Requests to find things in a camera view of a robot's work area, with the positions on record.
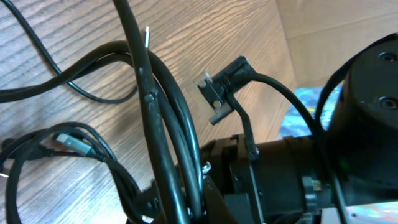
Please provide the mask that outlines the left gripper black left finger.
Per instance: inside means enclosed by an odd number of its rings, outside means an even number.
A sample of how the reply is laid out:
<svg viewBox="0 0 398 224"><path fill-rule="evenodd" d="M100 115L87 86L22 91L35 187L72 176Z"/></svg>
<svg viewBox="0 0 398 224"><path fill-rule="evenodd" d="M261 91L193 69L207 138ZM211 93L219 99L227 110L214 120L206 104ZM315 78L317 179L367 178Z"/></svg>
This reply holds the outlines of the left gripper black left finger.
<svg viewBox="0 0 398 224"><path fill-rule="evenodd" d="M141 32L127 0L114 0L136 73L144 135L167 223L190 223L174 163L167 145L158 90Z"/></svg>

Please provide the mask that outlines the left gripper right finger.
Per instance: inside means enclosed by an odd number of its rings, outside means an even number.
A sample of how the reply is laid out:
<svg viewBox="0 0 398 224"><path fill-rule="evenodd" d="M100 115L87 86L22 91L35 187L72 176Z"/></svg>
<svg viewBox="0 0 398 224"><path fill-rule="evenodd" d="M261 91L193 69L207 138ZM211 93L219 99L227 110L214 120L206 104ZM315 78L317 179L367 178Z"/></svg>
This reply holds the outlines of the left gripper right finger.
<svg viewBox="0 0 398 224"><path fill-rule="evenodd" d="M223 196L212 178L204 177L204 198L207 224L238 224L237 219L226 205Z"/></svg>

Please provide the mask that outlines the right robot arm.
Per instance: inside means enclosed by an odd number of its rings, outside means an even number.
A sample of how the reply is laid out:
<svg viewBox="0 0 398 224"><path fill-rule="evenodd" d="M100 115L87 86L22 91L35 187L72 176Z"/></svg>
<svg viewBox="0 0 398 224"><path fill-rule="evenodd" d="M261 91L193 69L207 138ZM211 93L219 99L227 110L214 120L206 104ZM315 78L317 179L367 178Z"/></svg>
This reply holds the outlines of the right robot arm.
<svg viewBox="0 0 398 224"><path fill-rule="evenodd" d="M257 144L234 94L265 83L299 112L310 135ZM198 89L244 132L203 146L206 223L320 223L335 208L397 199L397 34L349 59L327 81L314 114L277 80L238 57Z"/></svg>

